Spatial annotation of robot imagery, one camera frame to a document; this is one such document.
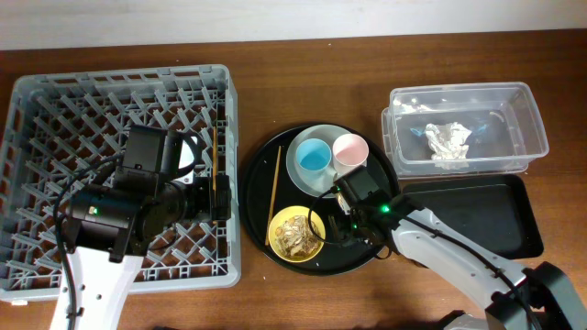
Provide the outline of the wooden chopstick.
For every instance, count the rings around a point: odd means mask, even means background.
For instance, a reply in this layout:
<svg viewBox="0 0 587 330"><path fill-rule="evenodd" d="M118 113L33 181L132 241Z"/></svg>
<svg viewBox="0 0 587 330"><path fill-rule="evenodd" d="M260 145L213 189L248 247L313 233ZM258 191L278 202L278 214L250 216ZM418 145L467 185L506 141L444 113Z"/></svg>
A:
<svg viewBox="0 0 587 330"><path fill-rule="evenodd" d="M212 161L213 161L213 168L212 168L212 187L213 187L213 192L216 195L216 176L218 173L218 150L217 150L217 126L214 125L213 126L213 147L212 147L212 152L213 152L213 157L212 157Z"/></svg>
<svg viewBox="0 0 587 330"><path fill-rule="evenodd" d="M274 203L275 203L277 185L278 185L278 180L279 180L279 171L280 171L280 166L281 166L281 155L282 155L282 146L279 146L277 156L276 156L275 169L274 169L274 173L273 173L273 180L272 180L272 186L271 186L270 207L269 207L267 228L266 228L265 241L264 241L265 246L268 246L270 244L270 238L269 238L270 226L271 226L271 220L273 219Z"/></svg>

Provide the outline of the food scraps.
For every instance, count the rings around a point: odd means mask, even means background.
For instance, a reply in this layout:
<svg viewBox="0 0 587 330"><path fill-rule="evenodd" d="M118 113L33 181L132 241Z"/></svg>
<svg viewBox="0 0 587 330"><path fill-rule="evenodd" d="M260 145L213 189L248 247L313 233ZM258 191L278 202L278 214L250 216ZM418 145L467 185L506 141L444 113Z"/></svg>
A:
<svg viewBox="0 0 587 330"><path fill-rule="evenodd" d="M304 215L295 215L275 229L275 241L285 257L306 258L320 248L320 241L310 230Z"/></svg>

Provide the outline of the yellow bowl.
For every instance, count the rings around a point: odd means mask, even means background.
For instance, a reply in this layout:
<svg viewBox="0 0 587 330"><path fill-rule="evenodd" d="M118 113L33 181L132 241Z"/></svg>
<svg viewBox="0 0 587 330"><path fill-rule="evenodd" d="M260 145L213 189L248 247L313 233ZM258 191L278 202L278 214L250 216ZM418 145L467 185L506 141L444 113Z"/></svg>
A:
<svg viewBox="0 0 587 330"><path fill-rule="evenodd" d="M268 242L272 251L291 263L302 263L313 259L325 245L325 225L316 212L309 208L289 206L278 212L270 222Z"/></svg>

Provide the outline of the white napkin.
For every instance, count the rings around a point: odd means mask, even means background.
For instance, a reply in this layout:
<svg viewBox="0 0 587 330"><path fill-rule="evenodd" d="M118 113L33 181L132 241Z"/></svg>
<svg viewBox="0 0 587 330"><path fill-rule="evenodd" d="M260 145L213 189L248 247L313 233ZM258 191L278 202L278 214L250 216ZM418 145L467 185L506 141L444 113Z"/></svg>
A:
<svg viewBox="0 0 587 330"><path fill-rule="evenodd" d="M469 146L466 144L471 131L458 122L446 125L427 124L427 144L432 150L432 160L462 160L466 158Z"/></svg>

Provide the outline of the gold brown snack wrapper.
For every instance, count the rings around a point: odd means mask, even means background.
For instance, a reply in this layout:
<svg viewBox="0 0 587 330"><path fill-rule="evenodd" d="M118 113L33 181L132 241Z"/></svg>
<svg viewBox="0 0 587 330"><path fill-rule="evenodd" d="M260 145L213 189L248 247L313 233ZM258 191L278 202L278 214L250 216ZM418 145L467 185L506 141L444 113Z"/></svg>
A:
<svg viewBox="0 0 587 330"><path fill-rule="evenodd" d="M342 212L345 215L348 215L349 214L349 211L350 211L350 207L347 204L344 196L340 192L337 193L337 202L338 202L338 205L339 205L340 209L342 210Z"/></svg>

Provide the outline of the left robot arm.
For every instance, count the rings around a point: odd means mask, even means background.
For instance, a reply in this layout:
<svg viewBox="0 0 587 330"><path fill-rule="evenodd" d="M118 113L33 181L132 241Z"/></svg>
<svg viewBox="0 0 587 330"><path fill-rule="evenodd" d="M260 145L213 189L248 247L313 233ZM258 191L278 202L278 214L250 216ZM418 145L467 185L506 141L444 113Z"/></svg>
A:
<svg viewBox="0 0 587 330"><path fill-rule="evenodd" d="M134 125L122 152L91 165L97 176L67 208L53 206L62 280L53 329L115 329L150 245L181 222L226 221L231 189L225 174L193 176L203 141Z"/></svg>

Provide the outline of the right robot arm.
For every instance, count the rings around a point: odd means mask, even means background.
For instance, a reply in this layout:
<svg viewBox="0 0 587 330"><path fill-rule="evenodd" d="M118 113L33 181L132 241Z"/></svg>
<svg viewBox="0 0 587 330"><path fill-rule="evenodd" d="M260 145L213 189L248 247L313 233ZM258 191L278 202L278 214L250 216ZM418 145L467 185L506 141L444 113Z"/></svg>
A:
<svg viewBox="0 0 587 330"><path fill-rule="evenodd" d="M568 276L551 263L530 269L481 247L417 201L384 192L361 200L337 192L351 232L434 271L485 312L462 314L449 329L583 329L586 308Z"/></svg>

